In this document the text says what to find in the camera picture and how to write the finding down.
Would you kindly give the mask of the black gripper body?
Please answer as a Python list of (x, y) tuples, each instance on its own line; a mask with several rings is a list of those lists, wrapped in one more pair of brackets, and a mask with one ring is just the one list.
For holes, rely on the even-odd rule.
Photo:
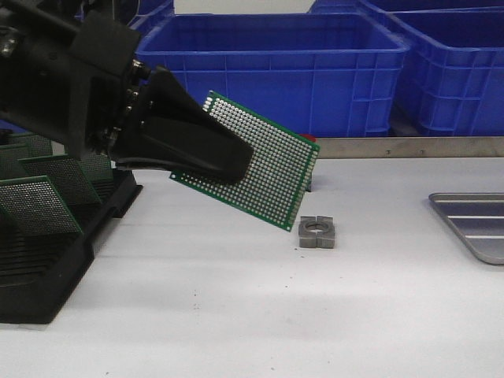
[(3, 1), (1, 118), (65, 146), (107, 153), (150, 69), (129, 28), (137, 1)]

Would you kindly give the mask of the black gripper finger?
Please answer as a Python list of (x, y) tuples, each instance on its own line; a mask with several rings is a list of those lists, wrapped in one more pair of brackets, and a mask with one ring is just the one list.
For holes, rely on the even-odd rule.
[(122, 169), (189, 172), (236, 183), (253, 157), (251, 145), (216, 122), (201, 124), (150, 116), (123, 130), (109, 156)]
[(198, 132), (221, 133), (221, 124), (202, 109), (164, 66), (158, 65), (150, 72), (147, 82), (139, 88), (135, 105), (141, 115), (160, 116), (170, 124), (175, 121), (193, 124)]

